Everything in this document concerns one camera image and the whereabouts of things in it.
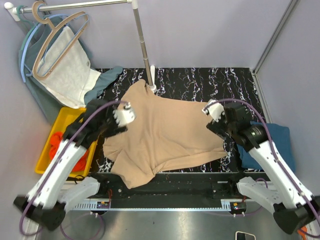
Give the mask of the beige t shirt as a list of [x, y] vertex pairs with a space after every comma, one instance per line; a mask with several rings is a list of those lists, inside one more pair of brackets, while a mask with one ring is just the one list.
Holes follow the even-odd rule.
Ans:
[[127, 188], [147, 184], [158, 172], [198, 167], [227, 155], [224, 141], [206, 127], [211, 118], [202, 112], [204, 102], [157, 96], [143, 79], [122, 100], [130, 102], [136, 118], [127, 131], [105, 139], [103, 153], [113, 162], [110, 172]]

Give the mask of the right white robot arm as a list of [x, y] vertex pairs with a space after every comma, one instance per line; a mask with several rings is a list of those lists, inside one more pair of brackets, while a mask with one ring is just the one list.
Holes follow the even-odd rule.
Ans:
[[226, 98], [210, 100], [202, 112], [212, 118], [207, 128], [221, 138], [232, 139], [262, 167], [276, 191], [259, 185], [252, 177], [239, 174], [227, 185], [232, 198], [246, 196], [273, 216], [277, 225], [287, 234], [320, 220], [320, 198], [297, 178], [287, 165], [271, 138], [266, 123], [252, 124], [247, 108], [258, 118], [261, 115], [249, 103]]

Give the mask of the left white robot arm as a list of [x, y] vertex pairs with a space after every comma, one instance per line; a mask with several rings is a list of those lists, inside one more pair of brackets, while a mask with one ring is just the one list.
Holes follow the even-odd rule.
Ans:
[[57, 151], [34, 187], [26, 195], [18, 195], [14, 206], [22, 213], [19, 231], [25, 237], [34, 235], [24, 231], [25, 219], [40, 227], [54, 231], [66, 214], [85, 199], [110, 195], [108, 179], [98, 173], [90, 173], [81, 182], [61, 193], [65, 181], [75, 165], [101, 134], [113, 137], [127, 131], [136, 114], [128, 101], [92, 100], [62, 135]]

